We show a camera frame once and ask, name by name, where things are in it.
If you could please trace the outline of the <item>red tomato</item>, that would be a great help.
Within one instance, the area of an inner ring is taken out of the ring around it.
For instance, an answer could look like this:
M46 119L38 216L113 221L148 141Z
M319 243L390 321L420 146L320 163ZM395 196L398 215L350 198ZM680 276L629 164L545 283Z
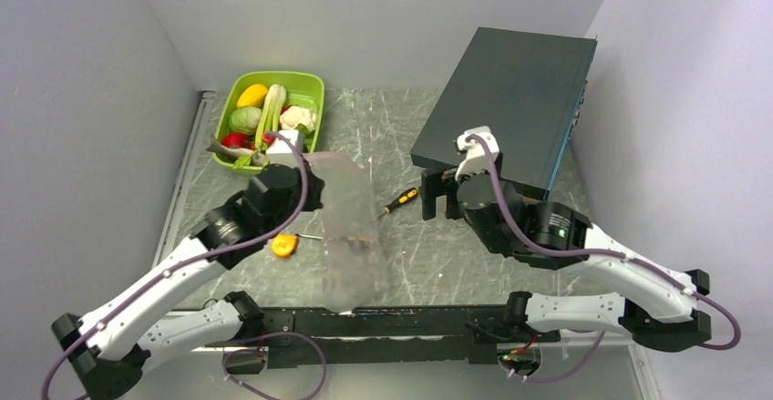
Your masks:
M224 136L221 140L221 144L229 149L249 149L252 146L252 143L252 138L241 132L232 132Z

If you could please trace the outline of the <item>white cauliflower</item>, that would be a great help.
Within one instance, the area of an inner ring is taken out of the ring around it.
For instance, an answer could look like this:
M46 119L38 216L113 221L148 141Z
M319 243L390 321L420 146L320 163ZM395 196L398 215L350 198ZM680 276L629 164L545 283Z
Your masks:
M313 132L318 125L318 115L310 108L289 106L280 115L280 127L283 130L302 129Z

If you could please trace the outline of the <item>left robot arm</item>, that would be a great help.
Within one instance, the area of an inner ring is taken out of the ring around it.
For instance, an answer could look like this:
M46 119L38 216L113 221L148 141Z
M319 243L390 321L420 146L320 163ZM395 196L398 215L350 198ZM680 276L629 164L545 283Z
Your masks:
M88 399L117 399L160 364L205 344L254 343L264 314L244 291L173 320L167 314L207 282L261 250L303 211L322 208L325 182L309 165L272 164L210 210L162 262L119 296L51 325Z

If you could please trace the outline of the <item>green cabbage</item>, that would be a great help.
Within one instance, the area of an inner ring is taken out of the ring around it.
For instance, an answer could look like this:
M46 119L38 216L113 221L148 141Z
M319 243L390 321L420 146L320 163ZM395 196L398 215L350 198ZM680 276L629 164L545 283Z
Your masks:
M259 126L262 112L254 106L236 108L228 118L231 131L253 136Z

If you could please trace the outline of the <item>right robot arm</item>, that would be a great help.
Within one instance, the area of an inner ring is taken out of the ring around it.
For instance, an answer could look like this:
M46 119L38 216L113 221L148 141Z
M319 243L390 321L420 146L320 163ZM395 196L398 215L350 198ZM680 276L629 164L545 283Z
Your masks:
M500 321L475 320L471 329L498 342L563 329L612 332L667 353L711 340L711 318L697 308L699 297L709 292L707 273L657 266L577 210L555 201L527 200L506 180L500 186L527 242L505 221L486 172L455 179L449 169L425 170L419 188L422 217L433 219L437 199L443 197L446 217L464 220L489 252L532 268L585 276L609 291L581 296L511 292Z

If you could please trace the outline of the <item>clear zip top bag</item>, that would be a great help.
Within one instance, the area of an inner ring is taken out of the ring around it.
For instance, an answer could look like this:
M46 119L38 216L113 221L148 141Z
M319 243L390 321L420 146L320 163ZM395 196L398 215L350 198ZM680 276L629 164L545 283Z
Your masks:
M349 313L371 303L389 288L376 201L370 174L349 156L315 152L306 156L311 171L325 183L324 207L318 211L322 236L365 237L371 243L322 241L324 258L321 305L333 313Z

